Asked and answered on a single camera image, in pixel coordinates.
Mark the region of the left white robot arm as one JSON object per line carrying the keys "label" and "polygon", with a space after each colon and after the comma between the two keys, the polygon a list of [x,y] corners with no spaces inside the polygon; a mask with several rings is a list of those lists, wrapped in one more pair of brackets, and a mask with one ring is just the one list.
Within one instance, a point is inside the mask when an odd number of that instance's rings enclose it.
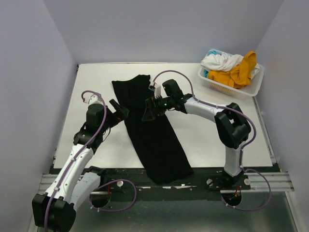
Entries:
{"label": "left white robot arm", "polygon": [[110,104],[112,112],[100,100],[90,99],[86,120],[74,135],[70,155],[52,184],[43,194],[36,194],[32,200],[35,225],[54,232],[68,232],[76,218],[77,210],[93,190],[106,188],[107,179],[100,175],[100,169],[83,170],[103,143],[106,130],[127,119],[129,110],[114,99]]}

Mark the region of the black t-shirt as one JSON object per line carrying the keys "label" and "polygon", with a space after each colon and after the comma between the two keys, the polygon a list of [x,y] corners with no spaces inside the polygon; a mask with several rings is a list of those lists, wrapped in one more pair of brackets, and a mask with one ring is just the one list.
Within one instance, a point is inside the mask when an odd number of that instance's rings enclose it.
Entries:
{"label": "black t-shirt", "polygon": [[142,74],[127,81],[112,81],[119,104],[129,110],[126,130],[148,177],[156,184],[167,184],[194,171],[166,115],[142,121],[145,101],[154,95],[149,84],[150,76]]}

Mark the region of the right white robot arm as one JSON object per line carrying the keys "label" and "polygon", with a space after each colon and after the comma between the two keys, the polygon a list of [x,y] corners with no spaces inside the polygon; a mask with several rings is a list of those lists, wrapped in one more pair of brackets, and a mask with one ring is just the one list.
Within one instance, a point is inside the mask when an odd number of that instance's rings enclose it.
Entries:
{"label": "right white robot arm", "polygon": [[162,85],[166,97],[161,96],[161,86],[151,82],[149,89],[154,96],[145,100],[146,109],[142,121],[153,121],[163,116],[166,111],[174,109],[184,114],[196,115],[215,123],[220,141],[225,145],[225,165],[222,184],[227,189],[239,185],[238,175],[242,172],[240,158],[241,147],[248,140],[251,127],[239,106],[203,103],[193,94],[183,94],[177,82],[167,80]]}

